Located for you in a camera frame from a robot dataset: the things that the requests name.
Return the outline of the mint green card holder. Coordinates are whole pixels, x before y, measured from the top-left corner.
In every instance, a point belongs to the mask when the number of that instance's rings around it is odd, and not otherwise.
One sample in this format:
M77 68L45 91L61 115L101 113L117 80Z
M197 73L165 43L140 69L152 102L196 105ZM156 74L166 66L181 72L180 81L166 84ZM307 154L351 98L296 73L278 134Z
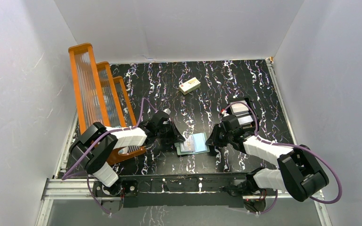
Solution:
M197 133L184 136L185 141L175 143L177 155L195 155L210 152L209 146L206 145L206 133Z

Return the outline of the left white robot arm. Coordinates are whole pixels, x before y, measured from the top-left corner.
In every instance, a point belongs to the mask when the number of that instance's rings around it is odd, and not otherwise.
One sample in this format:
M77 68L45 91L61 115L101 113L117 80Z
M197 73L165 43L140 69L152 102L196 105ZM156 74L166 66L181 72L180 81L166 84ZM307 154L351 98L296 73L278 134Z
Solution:
M95 122L75 140L69 153L75 166L94 176L108 195L116 196L123 191L122 180L108 163L110 155L126 147L152 144L157 139L170 145L186 140L166 111L157 111L151 119L133 127L111 128Z

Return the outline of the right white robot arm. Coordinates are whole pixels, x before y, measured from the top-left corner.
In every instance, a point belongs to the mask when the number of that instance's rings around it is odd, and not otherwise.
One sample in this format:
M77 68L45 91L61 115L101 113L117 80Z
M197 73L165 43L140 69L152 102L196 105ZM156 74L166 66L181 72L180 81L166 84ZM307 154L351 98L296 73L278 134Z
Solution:
M290 147L272 143L254 134L255 125L241 126L237 117L227 115L214 128L206 141L208 146L226 147L261 158L276 169L258 168L247 174L247 190L258 195L272 188L288 192L303 202L329 184L329 178L317 159L305 146Z

